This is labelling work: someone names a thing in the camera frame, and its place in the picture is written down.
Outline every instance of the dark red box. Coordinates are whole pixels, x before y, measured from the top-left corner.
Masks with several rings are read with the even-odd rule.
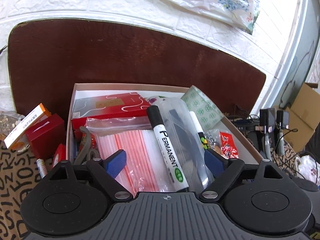
[[[72,128],[76,131],[85,125],[87,117],[108,119],[146,116],[149,106],[137,92],[77,99],[71,118]]]
[[[66,143],[64,121],[57,114],[51,115],[26,130],[26,136],[35,157],[49,159],[60,143]]]

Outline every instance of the crosshair symbol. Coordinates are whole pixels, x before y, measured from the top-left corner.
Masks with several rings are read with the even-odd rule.
[[[168,200],[171,199],[171,197],[170,197],[169,195],[165,195],[163,198],[164,198],[166,201],[168,201]]]

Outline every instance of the brown wooden board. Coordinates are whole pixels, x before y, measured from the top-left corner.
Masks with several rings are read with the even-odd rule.
[[[222,112],[250,112],[266,76],[227,53],[171,34],[119,23],[47,19],[18,24],[8,41],[16,110],[39,103],[65,121],[74,83],[147,83],[190,87]]]

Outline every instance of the brick wallpaper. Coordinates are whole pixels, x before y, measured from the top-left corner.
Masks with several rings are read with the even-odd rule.
[[[0,0],[0,48],[12,28],[23,21],[53,17],[116,21],[153,28],[227,52],[267,75],[252,111],[277,78],[276,70],[287,44],[297,0],[263,0],[253,35],[219,21],[188,12],[166,0]],[[0,110],[14,110],[7,52],[0,55]]]

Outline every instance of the green oval label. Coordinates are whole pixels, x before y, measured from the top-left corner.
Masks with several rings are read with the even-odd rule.
[[[174,169],[174,174],[176,175],[176,178],[179,182],[183,182],[183,176],[181,171],[178,168]]]

